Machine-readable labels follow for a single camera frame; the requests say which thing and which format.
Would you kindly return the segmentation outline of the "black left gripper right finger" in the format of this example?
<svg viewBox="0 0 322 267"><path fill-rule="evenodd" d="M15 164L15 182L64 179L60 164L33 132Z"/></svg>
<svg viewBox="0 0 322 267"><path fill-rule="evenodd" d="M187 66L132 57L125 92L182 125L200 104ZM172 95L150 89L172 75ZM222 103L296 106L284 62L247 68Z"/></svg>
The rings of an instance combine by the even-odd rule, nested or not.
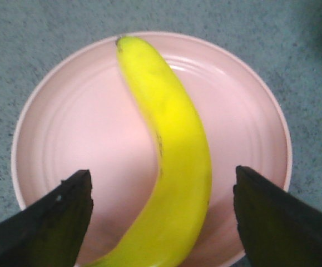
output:
<svg viewBox="0 0 322 267"><path fill-rule="evenodd" d="M322 266L322 212L236 167L237 230L251 266Z"/></svg>

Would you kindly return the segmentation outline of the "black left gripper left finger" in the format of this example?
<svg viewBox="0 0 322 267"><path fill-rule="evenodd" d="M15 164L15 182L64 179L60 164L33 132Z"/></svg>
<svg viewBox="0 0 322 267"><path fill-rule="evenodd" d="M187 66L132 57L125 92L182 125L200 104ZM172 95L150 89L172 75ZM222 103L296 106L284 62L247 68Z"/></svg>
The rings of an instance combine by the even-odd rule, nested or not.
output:
<svg viewBox="0 0 322 267"><path fill-rule="evenodd" d="M0 266L74 266L93 210L92 181L79 170L0 222Z"/></svg>

